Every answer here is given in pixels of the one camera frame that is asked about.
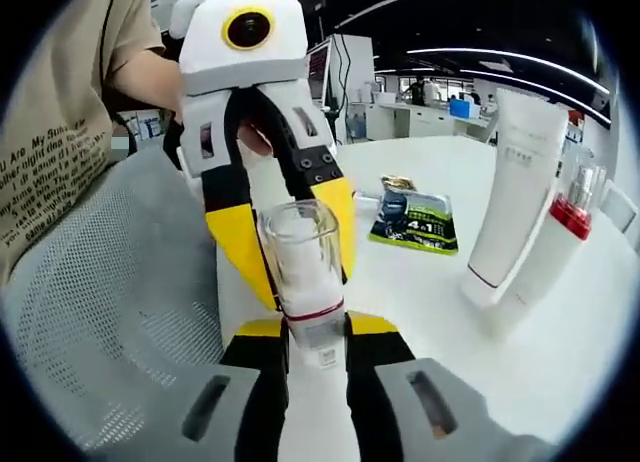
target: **white tube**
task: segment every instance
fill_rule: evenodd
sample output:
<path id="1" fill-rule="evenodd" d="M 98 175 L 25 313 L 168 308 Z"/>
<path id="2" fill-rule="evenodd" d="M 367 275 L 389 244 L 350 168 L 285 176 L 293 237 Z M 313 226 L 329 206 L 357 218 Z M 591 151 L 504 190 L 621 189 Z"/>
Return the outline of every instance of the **white tube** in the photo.
<path id="1" fill-rule="evenodd" d="M 522 267 L 500 302 L 484 311 L 494 336 L 508 335 L 551 290 L 582 240 L 547 214 Z"/>
<path id="2" fill-rule="evenodd" d="M 520 258 L 549 198 L 567 131 L 566 110 L 498 89 L 498 149 L 493 188 L 462 290 L 480 306 Z"/>

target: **green package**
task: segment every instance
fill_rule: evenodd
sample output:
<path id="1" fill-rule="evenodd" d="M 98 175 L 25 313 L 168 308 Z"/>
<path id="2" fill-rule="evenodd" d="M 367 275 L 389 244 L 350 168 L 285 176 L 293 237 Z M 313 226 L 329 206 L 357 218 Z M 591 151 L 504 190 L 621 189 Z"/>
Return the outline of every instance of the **green package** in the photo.
<path id="1" fill-rule="evenodd" d="M 458 252 L 451 201 L 442 195 L 386 189 L 369 238 L 438 254 Z"/>

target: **person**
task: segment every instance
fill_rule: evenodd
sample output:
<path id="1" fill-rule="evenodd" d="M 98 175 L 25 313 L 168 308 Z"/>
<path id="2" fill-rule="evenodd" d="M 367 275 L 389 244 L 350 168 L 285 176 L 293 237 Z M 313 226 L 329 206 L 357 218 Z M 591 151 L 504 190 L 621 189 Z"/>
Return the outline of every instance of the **person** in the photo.
<path id="1" fill-rule="evenodd" d="M 476 89 L 471 89 L 471 93 L 469 94 L 473 99 L 473 103 L 475 105 L 482 105 L 482 101 L 480 99 L 480 95 L 476 92 Z"/>
<path id="2" fill-rule="evenodd" d="M 412 105 L 425 105 L 424 94 L 424 77 L 419 75 L 416 81 L 409 86 L 407 90 L 403 92 L 403 95 L 407 92 L 411 92 L 411 104 Z"/>
<path id="3" fill-rule="evenodd" d="M 426 105 L 430 105 L 435 100 L 442 100 L 438 85 L 430 78 L 424 86 L 424 97 Z"/>
<path id="4" fill-rule="evenodd" d="M 485 115 L 493 115 L 496 110 L 498 110 L 498 104 L 496 103 L 493 94 L 489 94 L 487 96 L 487 103 L 483 107 L 483 112 Z"/>
<path id="5" fill-rule="evenodd" d="M 183 82 L 161 57 L 151 0 L 73 0 L 23 70 L 0 133 L 0 288 L 17 260 L 105 171 L 112 87 L 181 121 Z M 248 122 L 239 138 L 271 148 Z"/>

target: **black cable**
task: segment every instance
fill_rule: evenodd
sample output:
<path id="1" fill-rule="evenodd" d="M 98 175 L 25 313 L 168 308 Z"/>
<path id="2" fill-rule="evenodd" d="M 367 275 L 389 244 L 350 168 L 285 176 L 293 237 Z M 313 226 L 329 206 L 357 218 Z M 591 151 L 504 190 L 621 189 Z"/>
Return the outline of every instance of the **black cable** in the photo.
<path id="1" fill-rule="evenodd" d="M 338 42 L 337 41 L 336 41 L 336 52 L 338 53 L 338 60 L 340 61 L 340 66 L 338 67 L 338 84 L 340 84 L 340 86 L 343 88 L 343 90 L 342 90 L 342 100 L 344 101 L 344 86 L 342 85 L 342 82 L 340 80 L 340 77 L 342 75 L 342 54 L 340 53 L 340 50 L 338 49 Z M 338 112 L 337 112 L 336 118 L 340 116 L 340 111 L 342 110 L 342 104 L 339 105 L 337 107 L 337 109 L 338 109 Z M 342 143 L 342 141 L 339 141 L 337 139 L 337 134 L 335 134 L 334 137 L 336 139 L 336 144 L 344 145 Z"/>
<path id="2" fill-rule="evenodd" d="M 107 13 L 104 17 L 104 22 L 102 24 L 102 34 L 100 34 L 100 51 L 98 52 L 99 54 L 98 64 L 100 66 L 100 96 L 101 97 L 104 95 L 105 82 L 107 78 L 107 74 L 104 70 L 104 40 L 107 33 L 107 24 L 109 23 L 109 15 L 111 14 L 111 9 L 113 8 L 114 2 L 115 0 L 109 0 Z M 127 155 L 129 156 L 129 155 L 135 154 L 138 151 L 138 143 L 136 142 L 136 138 L 133 135 L 133 132 L 131 132 L 131 129 L 129 128 L 129 126 L 127 125 L 127 123 L 125 122 L 125 120 L 120 114 L 115 112 L 111 113 L 108 107 L 107 107 L 107 112 L 109 113 L 109 117 L 111 117 L 111 120 L 113 120 L 117 124 L 122 125 L 127 131 L 127 135 L 129 136 L 129 153 Z"/>
<path id="3" fill-rule="evenodd" d="M 351 139 L 351 142 L 353 142 L 353 137 L 351 137 L 351 135 L 349 134 L 349 125 L 347 124 L 347 111 L 349 108 L 349 96 L 347 95 L 347 82 L 349 80 L 349 71 L 351 70 L 351 56 L 349 55 L 349 50 L 347 49 L 347 44 L 344 41 L 344 34 L 340 34 L 340 38 L 342 39 L 342 46 L 344 47 L 344 52 L 347 55 L 347 60 L 349 61 L 349 63 L 347 64 L 347 71 L 344 74 L 344 83 L 342 84 L 342 107 L 345 106 L 345 104 L 347 105 L 347 109 L 345 110 L 344 113 L 344 129 L 345 129 L 345 137 L 347 139 Z"/>

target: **cosmetic tube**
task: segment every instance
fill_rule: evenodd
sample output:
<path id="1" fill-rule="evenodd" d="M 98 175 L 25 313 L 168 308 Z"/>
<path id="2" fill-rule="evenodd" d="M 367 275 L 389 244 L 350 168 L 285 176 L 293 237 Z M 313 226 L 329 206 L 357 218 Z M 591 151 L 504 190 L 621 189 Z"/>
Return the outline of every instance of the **cosmetic tube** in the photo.
<path id="1" fill-rule="evenodd" d="M 476 305 L 496 303 L 495 290 L 521 257 L 551 202 L 567 131 L 566 110 L 498 89 L 496 169 L 482 228 L 461 284 Z"/>
<path id="2" fill-rule="evenodd" d="M 538 237 L 498 304 L 484 313 L 494 335 L 509 334 L 545 299 L 589 237 L 592 214 L 600 205 L 606 172 L 580 150 L 567 156 L 558 193 Z"/>

